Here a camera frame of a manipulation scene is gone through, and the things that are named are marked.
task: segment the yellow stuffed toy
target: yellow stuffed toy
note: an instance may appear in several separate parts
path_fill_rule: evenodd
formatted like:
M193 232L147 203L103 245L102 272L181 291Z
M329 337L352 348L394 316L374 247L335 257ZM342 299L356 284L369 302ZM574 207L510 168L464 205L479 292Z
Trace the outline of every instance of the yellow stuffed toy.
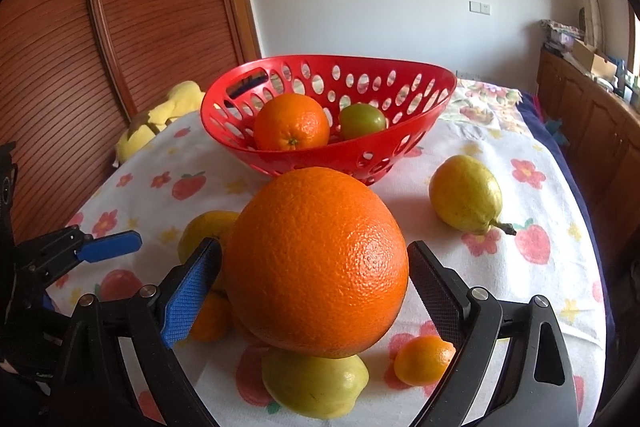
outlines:
M131 121L129 129L120 136L116 145L116 163L122 165L173 121L200 110L203 98L200 86L192 80L172 87L166 102L140 113Z

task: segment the blue bed sheet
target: blue bed sheet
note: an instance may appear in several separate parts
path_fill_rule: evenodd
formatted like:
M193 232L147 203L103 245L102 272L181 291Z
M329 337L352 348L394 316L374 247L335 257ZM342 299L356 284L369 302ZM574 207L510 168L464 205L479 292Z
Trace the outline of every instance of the blue bed sheet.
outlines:
M593 227L591 226L591 219L589 218L589 213L587 211L587 205L584 203L584 198L580 194L580 190L578 189L578 185L575 184L574 177L569 170L569 165L567 165L564 156L555 142L549 131L546 130L545 125L540 120L538 115L538 110L536 108L536 103L534 102L534 97L532 94L523 93L523 100L521 103L517 105L517 109L522 115L522 119L525 124L531 131L533 137L538 140L542 145L544 145L549 152L556 159L556 163L562 174L566 179L571 192L574 195L576 203L578 203L578 207L580 208L580 213L584 218L584 222L587 225L587 230L589 231L589 237L591 238L591 243L593 244L593 250L596 254L596 261L598 262L598 270L600 271L600 280L602 281L602 295L604 296L604 309L607 317L607 346L610 345L614 341L615 333L616 333L616 325L613 320L613 314L611 313L611 305L609 302L609 292L607 291L607 287L604 281L604 277L602 274L602 262L600 260L600 253L598 251L598 245L596 244L595 237L593 235Z

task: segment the fruit stem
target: fruit stem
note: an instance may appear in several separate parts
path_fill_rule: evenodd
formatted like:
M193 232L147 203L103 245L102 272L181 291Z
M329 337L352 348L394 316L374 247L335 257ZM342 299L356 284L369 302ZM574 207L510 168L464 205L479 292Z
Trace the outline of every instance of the fruit stem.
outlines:
M489 225L492 225L492 227L496 227L500 230L502 230L505 234L507 235L516 235L516 229L513 228L513 225L511 225L510 223L500 223L498 221L496 221L495 219L492 219L489 222Z

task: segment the red basket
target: red basket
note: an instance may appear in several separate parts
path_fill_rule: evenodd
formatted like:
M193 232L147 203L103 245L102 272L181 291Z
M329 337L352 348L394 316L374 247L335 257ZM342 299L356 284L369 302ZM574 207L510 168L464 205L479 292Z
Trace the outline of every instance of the red basket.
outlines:
M243 91L246 83L255 87ZM204 97L200 116L207 132L244 163L270 176L321 166L370 185L391 170L431 129L456 87L443 68L382 58L287 55L239 66L217 79ZM283 92L311 96L331 124L329 145L301 151L258 151L255 115ZM338 141L338 113L365 102L386 116L388 129Z

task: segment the silver bolt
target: silver bolt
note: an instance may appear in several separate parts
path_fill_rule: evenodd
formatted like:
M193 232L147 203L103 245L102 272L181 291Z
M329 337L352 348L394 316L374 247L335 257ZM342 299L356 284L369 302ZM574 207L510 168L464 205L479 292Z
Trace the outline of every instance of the silver bolt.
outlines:
M548 308L549 306L549 301L542 295L536 295L535 297L533 297L533 302L535 302L541 308Z
M489 292L480 286L471 290L471 295L479 301L486 301L489 298Z
M153 297L156 294L156 290L157 288L152 284L146 284L142 286L142 288L140 288L140 291L138 293L141 297L148 299L149 297Z
M78 304L81 306L89 306L94 302L94 295L92 293L85 293L81 298L78 299Z

